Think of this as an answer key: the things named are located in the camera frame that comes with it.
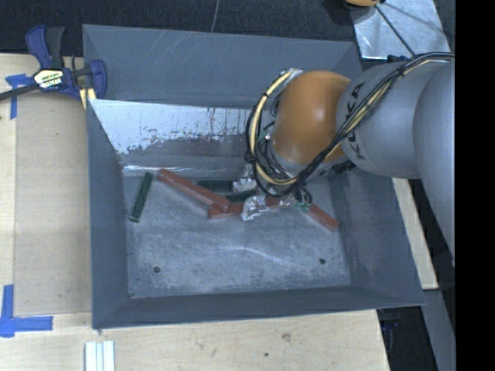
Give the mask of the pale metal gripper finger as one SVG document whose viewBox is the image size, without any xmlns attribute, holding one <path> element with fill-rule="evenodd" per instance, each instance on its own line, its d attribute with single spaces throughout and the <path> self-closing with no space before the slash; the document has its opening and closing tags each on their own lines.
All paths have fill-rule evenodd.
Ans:
<svg viewBox="0 0 495 371">
<path fill-rule="evenodd" d="M 243 221 L 250 221 L 267 212 L 268 205 L 266 203 L 266 197 L 262 195 L 251 196 L 244 201 L 241 219 Z"/>
<path fill-rule="evenodd" d="M 232 188 L 234 192 L 248 192 L 256 188 L 252 165 L 245 165 L 243 167 L 237 180 L 233 181 Z"/>
</svg>

